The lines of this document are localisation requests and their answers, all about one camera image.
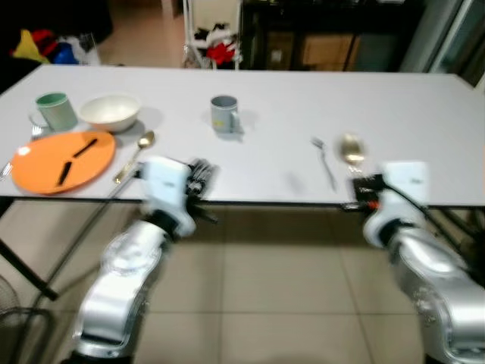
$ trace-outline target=green mug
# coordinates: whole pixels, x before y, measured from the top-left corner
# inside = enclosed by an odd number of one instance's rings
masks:
[[[43,123],[37,123],[33,115],[29,115],[29,119],[38,127],[48,127],[53,131],[67,131],[77,124],[76,113],[65,93],[46,93],[37,98],[36,105],[43,116]]]

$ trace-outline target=silver fork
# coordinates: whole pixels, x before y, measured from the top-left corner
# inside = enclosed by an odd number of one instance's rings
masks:
[[[318,138],[313,138],[311,140],[311,144],[313,144],[314,146],[316,146],[317,148],[320,149],[321,162],[325,167],[325,171],[327,171],[328,179],[330,180],[330,185],[332,186],[332,189],[334,191],[336,191],[336,180],[335,180],[335,177],[333,176],[333,173],[330,170],[330,166],[328,165],[327,160],[325,158],[326,157],[325,156],[325,154],[326,154],[325,149],[326,149],[327,146],[325,146],[325,143]]]
[[[32,126],[32,136],[30,137],[30,140],[34,141],[34,140],[38,140],[38,139],[44,137],[45,135],[47,135],[45,130],[46,130],[46,128],[44,128],[44,127],[40,127],[38,125],[33,125]],[[0,171],[0,182],[2,182],[12,172],[13,167],[14,166],[10,162],[8,162],[6,165],[4,165],[4,167]]]

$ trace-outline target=blue object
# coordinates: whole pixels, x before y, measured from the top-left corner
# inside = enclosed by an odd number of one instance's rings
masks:
[[[69,43],[59,43],[59,52],[53,61],[55,64],[79,64],[74,57],[73,47]]]

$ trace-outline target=bowl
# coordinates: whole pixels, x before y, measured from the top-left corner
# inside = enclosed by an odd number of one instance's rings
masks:
[[[79,115],[95,129],[119,133],[135,124],[140,107],[135,97],[107,95],[86,102]]]

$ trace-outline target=gray mug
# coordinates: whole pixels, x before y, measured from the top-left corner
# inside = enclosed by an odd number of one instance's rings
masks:
[[[39,123],[33,115],[29,115],[32,124],[53,131],[66,131],[76,126],[76,113],[65,93],[46,93],[37,98],[36,104],[44,120]]]
[[[216,96],[211,100],[212,127],[218,133],[238,133],[239,113],[237,99],[232,96]]]

